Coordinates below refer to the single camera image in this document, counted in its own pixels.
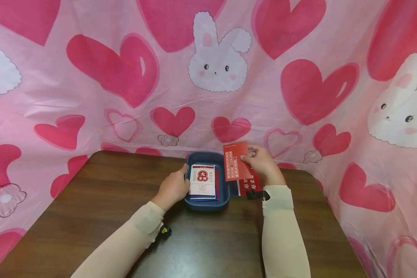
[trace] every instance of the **white card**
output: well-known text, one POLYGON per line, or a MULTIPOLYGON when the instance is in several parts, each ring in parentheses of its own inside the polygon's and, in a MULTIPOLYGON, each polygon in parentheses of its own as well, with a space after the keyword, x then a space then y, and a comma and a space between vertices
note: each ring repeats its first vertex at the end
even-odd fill
POLYGON ((189 179, 190 195, 215 196, 215 166, 193 164, 189 179))

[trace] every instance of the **wooden table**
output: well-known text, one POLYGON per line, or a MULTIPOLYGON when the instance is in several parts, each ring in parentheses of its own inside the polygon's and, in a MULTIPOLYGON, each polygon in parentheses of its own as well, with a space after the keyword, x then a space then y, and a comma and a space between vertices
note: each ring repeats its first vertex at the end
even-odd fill
MULTIPOLYGON (((0 264, 0 278, 69 277, 183 162, 96 153, 0 264)), ((367 278, 315 179, 303 171, 282 172, 312 277, 367 278)), ((164 222, 173 235, 148 249, 128 277, 264 277, 261 202, 233 198, 220 213, 197 213, 180 202, 164 222)))

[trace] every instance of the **pink fabric backdrop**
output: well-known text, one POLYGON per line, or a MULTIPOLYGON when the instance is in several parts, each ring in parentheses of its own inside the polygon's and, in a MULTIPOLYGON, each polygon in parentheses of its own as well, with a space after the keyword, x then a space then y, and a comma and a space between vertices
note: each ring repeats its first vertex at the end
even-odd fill
POLYGON ((93 153, 239 140, 417 277, 417 0, 0 0, 0 262, 93 153))

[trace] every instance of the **black buckle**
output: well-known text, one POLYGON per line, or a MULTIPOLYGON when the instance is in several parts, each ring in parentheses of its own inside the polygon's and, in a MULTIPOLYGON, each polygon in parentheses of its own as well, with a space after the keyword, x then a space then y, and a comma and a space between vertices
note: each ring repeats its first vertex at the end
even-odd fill
POLYGON ((247 199, 249 200, 256 200, 256 199, 263 198, 265 201, 267 201, 270 199, 269 193, 267 193, 267 191, 265 190, 258 191, 258 192, 255 192, 253 190, 247 190, 246 194, 247 194, 247 199))

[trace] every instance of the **arm sleeve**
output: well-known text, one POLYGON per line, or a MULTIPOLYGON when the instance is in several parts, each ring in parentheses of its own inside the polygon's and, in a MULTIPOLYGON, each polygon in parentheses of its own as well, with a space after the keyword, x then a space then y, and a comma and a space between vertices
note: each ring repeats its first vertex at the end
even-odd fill
POLYGON ((267 278, 310 278, 310 266, 290 189, 267 185, 263 201, 262 252, 267 278))
POLYGON ((71 278, 125 278, 136 260, 156 239, 164 211, 148 202, 97 247, 71 278))

